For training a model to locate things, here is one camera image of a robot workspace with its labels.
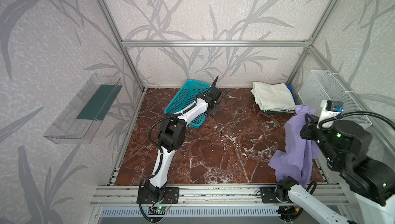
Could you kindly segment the teal plastic basket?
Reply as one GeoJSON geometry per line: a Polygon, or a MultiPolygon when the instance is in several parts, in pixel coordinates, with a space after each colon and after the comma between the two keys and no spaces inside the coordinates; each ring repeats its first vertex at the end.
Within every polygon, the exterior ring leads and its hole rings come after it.
{"type": "Polygon", "coordinates": [[[194,102],[196,95],[203,93],[210,87],[211,85],[208,83],[187,80],[165,108],[164,113],[174,114],[185,109],[194,102]]]}

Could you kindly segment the purple t-shirt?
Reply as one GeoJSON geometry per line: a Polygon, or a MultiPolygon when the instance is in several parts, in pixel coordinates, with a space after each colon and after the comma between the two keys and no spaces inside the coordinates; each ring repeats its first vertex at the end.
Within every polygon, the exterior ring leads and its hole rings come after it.
{"type": "Polygon", "coordinates": [[[319,155],[319,148],[314,141],[303,139],[300,132],[306,124],[305,115],[312,115],[315,110],[307,105],[297,105],[295,112],[296,115],[284,125],[286,151],[277,150],[268,166],[275,170],[277,181],[292,177],[305,187],[311,179],[313,161],[319,155]]]}

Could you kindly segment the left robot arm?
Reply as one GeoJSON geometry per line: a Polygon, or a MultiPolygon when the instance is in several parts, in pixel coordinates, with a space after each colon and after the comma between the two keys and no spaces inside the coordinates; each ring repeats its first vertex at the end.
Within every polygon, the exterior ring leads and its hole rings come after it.
{"type": "Polygon", "coordinates": [[[158,154],[152,174],[139,183],[138,204],[156,204],[165,198],[171,162],[185,141],[187,126],[199,128],[206,115],[214,115],[218,110],[222,96],[218,79],[212,84],[187,80],[165,108],[165,117],[150,127],[148,138],[158,154]]]}

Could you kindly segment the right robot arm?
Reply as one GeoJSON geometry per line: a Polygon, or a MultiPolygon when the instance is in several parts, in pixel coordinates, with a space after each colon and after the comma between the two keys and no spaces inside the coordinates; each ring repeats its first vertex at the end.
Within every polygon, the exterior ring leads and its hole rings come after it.
{"type": "MultiPolygon", "coordinates": [[[[372,112],[355,111],[323,120],[306,114],[300,135],[314,141],[326,157],[328,168],[345,180],[360,205],[364,223],[393,224],[395,172],[385,163],[366,155],[372,134],[359,124],[345,120],[345,117],[357,115],[378,118],[391,128],[395,127],[390,119],[372,112]]],[[[305,189],[292,177],[279,181],[275,194],[279,202],[293,204],[290,209],[277,211],[284,222],[297,218],[300,214],[296,209],[301,207],[321,224],[353,223],[316,199],[310,188],[305,189]]]]}

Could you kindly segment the folded blue t-shirt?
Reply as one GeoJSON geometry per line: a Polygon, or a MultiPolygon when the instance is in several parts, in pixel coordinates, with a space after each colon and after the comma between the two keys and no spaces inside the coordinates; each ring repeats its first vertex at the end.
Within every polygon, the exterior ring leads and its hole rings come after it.
{"type": "Polygon", "coordinates": [[[286,112],[286,113],[289,113],[289,114],[295,113],[295,109],[296,109],[297,102],[296,102],[296,99],[295,99],[295,96],[294,96],[294,92],[293,92],[292,85],[289,84],[289,85],[286,85],[286,87],[288,88],[288,90],[289,90],[290,93],[291,93],[291,96],[292,96],[292,99],[293,99],[293,102],[294,102],[294,106],[295,106],[295,107],[292,108],[292,109],[287,109],[285,112],[286,112]]]}

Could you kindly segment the folded cream t-shirt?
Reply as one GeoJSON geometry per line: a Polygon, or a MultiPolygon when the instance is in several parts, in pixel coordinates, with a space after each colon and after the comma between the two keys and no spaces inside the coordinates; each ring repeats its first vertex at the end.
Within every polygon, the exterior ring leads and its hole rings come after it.
{"type": "Polygon", "coordinates": [[[295,107],[291,93],[284,83],[271,85],[253,82],[251,93],[261,111],[284,111],[295,107]]]}

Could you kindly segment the aluminium back frame bar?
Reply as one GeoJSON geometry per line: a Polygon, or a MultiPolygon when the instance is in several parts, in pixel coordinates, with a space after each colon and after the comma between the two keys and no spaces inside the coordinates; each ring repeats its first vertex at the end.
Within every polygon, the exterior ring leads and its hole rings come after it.
{"type": "Polygon", "coordinates": [[[125,48],[134,47],[307,47],[306,40],[125,40],[125,48]]]}

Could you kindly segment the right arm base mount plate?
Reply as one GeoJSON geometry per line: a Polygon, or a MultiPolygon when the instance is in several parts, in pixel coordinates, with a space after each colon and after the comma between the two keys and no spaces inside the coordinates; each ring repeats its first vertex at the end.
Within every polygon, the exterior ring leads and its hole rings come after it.
{"type": "Polygon", "coordinates": [[[288,193],[279,187],[261,187],[259,188],[263,203],[288,203],[288,193]]]}

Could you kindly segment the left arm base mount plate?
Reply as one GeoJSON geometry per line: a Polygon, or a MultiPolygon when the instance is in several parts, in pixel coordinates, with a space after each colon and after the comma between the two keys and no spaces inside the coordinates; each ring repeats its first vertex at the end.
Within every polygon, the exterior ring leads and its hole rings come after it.
{"type": "Polygon", "coordinates": [[[180,196],[180,188],[165,187],[161,189],[141,188],[138,193],[138,204],[168,203],[177,204],[180,196]]]}

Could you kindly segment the clear plastic wall shelf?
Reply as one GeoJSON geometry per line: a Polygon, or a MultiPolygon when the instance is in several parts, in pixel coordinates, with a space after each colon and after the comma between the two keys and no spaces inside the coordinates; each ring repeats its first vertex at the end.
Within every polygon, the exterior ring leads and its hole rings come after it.
{"type": "Polygon", "coordinates": [[[54,144],[90,144],[123,83],[120,77],[94,73],[43,137],[54,144]]]}

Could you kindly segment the aluminium front rail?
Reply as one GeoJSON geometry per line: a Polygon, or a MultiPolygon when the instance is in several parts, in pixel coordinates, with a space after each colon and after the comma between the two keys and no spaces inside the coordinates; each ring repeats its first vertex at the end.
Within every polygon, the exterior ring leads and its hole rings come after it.
{"type": "MultiPolygon", "coordinates": [[[[274,188],[274,184],[262,185],[177,185],[180,189],[176,197],[181,206],[258,206],[285,205],[276,197],[259,197],[260,188],[274,188]]],[[[91,207],[136,207],[137,186],[97,187],[89,204],[91,207]]],[[[319,184],[313,196],[325,205],[349,205],[340,185],[319,184]]]]}

